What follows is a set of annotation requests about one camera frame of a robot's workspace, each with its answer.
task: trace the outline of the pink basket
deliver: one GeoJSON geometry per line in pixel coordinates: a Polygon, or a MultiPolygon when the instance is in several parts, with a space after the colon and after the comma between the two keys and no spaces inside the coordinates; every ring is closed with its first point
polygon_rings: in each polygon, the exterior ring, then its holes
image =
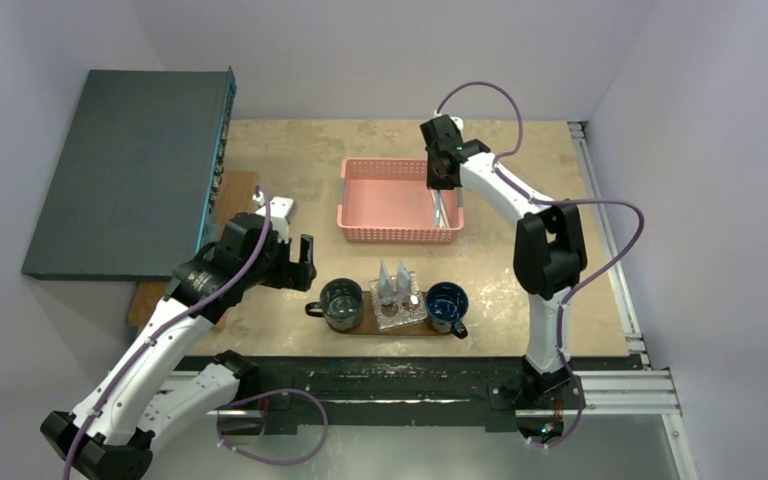
{"type": "Polygon", "coordinates": [[[452,243],[463,228],[460,189],[444,190],[448,227],[434,225],[425,160],[347,158],[337,225],[350,242],[452,243]]]}

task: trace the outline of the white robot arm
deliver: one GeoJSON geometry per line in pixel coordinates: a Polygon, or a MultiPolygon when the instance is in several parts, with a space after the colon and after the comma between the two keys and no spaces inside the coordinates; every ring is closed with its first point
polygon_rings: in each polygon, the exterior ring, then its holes
{"type": "Polygon", "coordinates": [[[43,422],[43,436],[61,458],[67,459],[72,449],[74,458],[69,460],[86,477],[141,478],[153,454],[192,421],[258,393],[257,367],[232,351],[217,355],[187,385],[170,393],[159,389],[192,346],[249,288],[310,289],[316,277],[312,237],[302,235],[299,262],[290,262],[293,200],[273,198],[269,210],[262,201],[259,204],[256,213],[234,217],[217,244],[206,245],[175,270],[148,324],[98,387],[71,412],[51,412],[43,422]],[[267,211],[270,230],[259,243],[267,211]],[[170,323],[228,283],[255,255],[258,244],[259,254],[239,281],[197,314],[170,323]]]}
{"type": "MultiPolygon", "coordinates": [[[[516,229],[514,272],[529,295],[530,334],[525,359],[533,371],[537,393],[557,386],[565,381],[558,346],[567,345],[569,306],[563,308],[560,329],[558,310],[587,265],[578,210],[535,201],[552,199],[500,165],[480,141],[464,142],[461,119],[438,115],[420,128],[428,152],[428,188],[472,190],[516,229]],[[547,233],[556,238],[548,241],[547,233]]],[[[562,354],[569,359],[566,352],[562,354]]]]}

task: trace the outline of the metal frame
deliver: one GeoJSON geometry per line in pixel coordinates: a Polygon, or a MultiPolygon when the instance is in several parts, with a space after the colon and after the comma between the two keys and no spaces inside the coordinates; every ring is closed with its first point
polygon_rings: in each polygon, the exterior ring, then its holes
{"type": "MultiPolygon", "coordinates": [[[[663,415],[664,418],[679,416],[678,397],[672,378],[667,371],[581,371],[582,386],[587,392],[585,415],[663,415]]],[[[164,382],[163,391],[182,388],[195,378],[195,371],[177,371],[164,382]]],[[[396,403],[424,400],[416,399],[355,399],[323,400],[323,403],[396,403]]],[[[439,403],[457,400],[437,400],[439,403]]],[[[516,410],[517,418],[551,416],[552,410],[516,410]]],[[[575,410],[564,410],[565,415],[575,415],[575,410]]],[[[213,410],[210,415],[260,418],[257,410],[213,410]]]]}
{"type": "MultiPolygon", "coordinates": [[[[585,176],[587,192],[590,196],[599,197],[602,195],[602,192],[596,180],[596,172],[593,168],[590,151],[587,149],[584,128],[579,122],[569,122],[568,125],[573,147],[578,156],[579,166],[585,176]]],[[[599,231],[603,251],[606,256],[612,257],[617,254],[618,249],[605,206],[597,205],[595,212],[596,228],[599,231]]],[[[640,324],[637,322],[637,314],[634,311],[631,294],[628,291],[628,282],[623,271],[622,262],[609,270],[608,275],[614,290],[617,309],[620,312],[620,320],[623,325],[623,331],[626,334],[625,338],[629,352],[639,354],[644,364],[650,366],[649,355],[646,353],[646,343],[643,341],[640,324]]],[[[678,403],[676,403],[676,407],[675,412],[663,412],[661,415],[664,429],[669,439],[673,460],[681,480],[698,480],[699,474],[687,441],[687,434],[684,430],[684,422],[678,403]]]]}
{"type": "MultiPolygon", "coordinates": [[[[587,150],[587,141],[584,139],[584,129],[580,123],[570,122],[570,137],[575,147],[575,153],[578,156],[579,166],[584,174],[584,183],[587,186],[587,193],[591,197],[600,197],[602,192],[599,190],[599,184],[596,181],[596,172],[593,170],[593,163],[590,159],[590,152],[587,150]]],[[[608,215],[604,205],[596,205],[596,228],[599,231],[599,237],[602,240],[602,250],[606,258],[614,257],[617,254],[617,244],[614,240],[614,234],[611,225],[608,222],[608,215]]],[[[608,270],[611,279],[611,286],[614,290],[614,296],[617,302],[617,308],[620,312],[620,321],[623,325],[623,331],[626,334],[639,334],[640,325],[637,323],[637,314],[631,303],[631,294],[628,291],[628,282],[623,272],[622,263],[618,263],[614,268],[608,270]]]]}

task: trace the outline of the wooden table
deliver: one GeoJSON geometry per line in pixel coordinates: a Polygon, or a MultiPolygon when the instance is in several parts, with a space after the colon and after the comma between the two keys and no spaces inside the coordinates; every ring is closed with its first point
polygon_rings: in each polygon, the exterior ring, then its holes
{"type": "MultiPolygon", "coordinates": [[[[192,354],[234,349],[244,355],[518,355],[528,343],[528,300],[514,278],[514,232],[472,192],[464,192],[465,226],[452,245],[347,243],[336,224],[340,165],[346,157],[424,158],[416,120],[235,120],[226,169],[252,170],[271,195],[292,197],[298,211],[292,235],[312,234],[319,276],[309,292],[257,288],[226,314],[227,324],[199,341],[192,354]],[[336,277],[361,285],[377,277],[381,259],[414,270],[421,286],[453,281],[470,297],[469,337],[352,336],[305,315],[305,303],[336,277]]],[[[555,198],[586,195],[578,159],[564,122],[528,122],[520,152],[505,165],[555,198]]],[[[467,138],[494,151],[511,148],[516,125],[467,122],[467,138]]],[[[594,217],[584,208],[585,241],[592,272],[605,261],[594,217]]],[[[626,355],[627,347],[611,284],[600,278],[576,296],[570,325],[575,355],[626,355]]]]}

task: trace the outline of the mug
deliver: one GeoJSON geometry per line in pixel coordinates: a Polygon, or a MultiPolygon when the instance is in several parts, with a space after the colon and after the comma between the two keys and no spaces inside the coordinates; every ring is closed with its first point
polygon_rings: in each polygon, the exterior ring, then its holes
{"type": "Polygon", "coordinates": [[[468,332],[463,319],[469,308],[469,299],[463,288],[451,282],[441,282],[428,289],[425,295],[428,317],[425,322],[440,333],[453,333],[466,338],[468,332]]]}
{"type": "Polygon", "coordinates": [[[363,320],[363,290],[354,280],[337,278],[326,283],[319,292],[319,301],[305,305],[311,317],[325,317],[338,332],[348,332],[363,320]]]}

